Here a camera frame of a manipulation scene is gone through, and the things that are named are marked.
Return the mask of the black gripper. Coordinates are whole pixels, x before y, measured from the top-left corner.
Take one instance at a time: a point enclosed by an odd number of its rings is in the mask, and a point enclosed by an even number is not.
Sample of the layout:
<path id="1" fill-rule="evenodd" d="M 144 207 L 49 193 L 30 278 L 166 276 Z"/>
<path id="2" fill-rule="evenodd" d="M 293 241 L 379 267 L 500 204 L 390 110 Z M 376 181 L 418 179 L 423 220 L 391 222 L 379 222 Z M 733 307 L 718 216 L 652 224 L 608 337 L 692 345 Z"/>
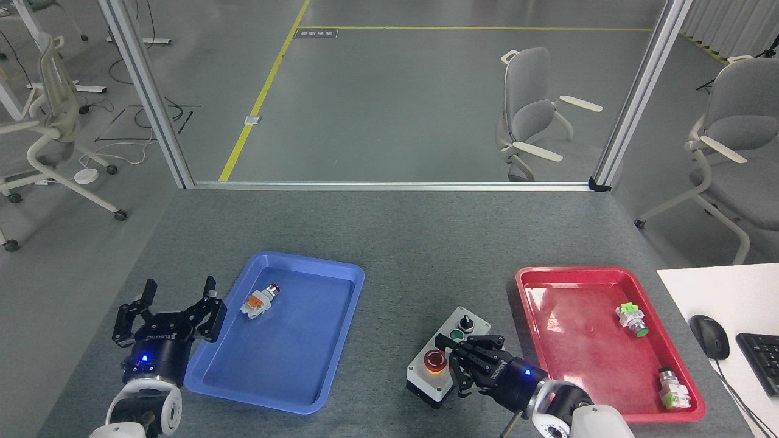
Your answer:
<path id="1" fill-rule="evenodd" d="M 523 358 L 512 358 L 506 365 L 498 366 L 497 374 L 489 379 L 492 385 L 485 386 L 485 361 L 498 361 L 504 344 L 503 335 L 473 335 L 459 341 L 445 335 L 434 337 L 437 349 L 451 351 L 449 369 L 459 398 L 469 397 L 476 385 L 478 393 L 492 397 L 500 406 L 512 413 L 524 413 L 538 385 L 549 374 Z"/>
<path id="2" fill-rule="evenodd" d="M 137 316 L 144 321 L 150 319 L 150 306 L 158 284 L 153 279 L 147 279 L 140 297 L 119 306 L 112 340 L 119 347 L 134 344 L 131 354 L 122 364 L 123 383 L 159 378 L 177 386 L 183 385 L 193 341 L 215 342 L 225 321 L 226 304 L 217 296 L 216 285 L 214 277 L 206 278 L 202 299 L 181 311 L 177 316 L 177 328 L 161 325 L 143 327 L 136 331 L 134 340 L 134 319 Z"/>

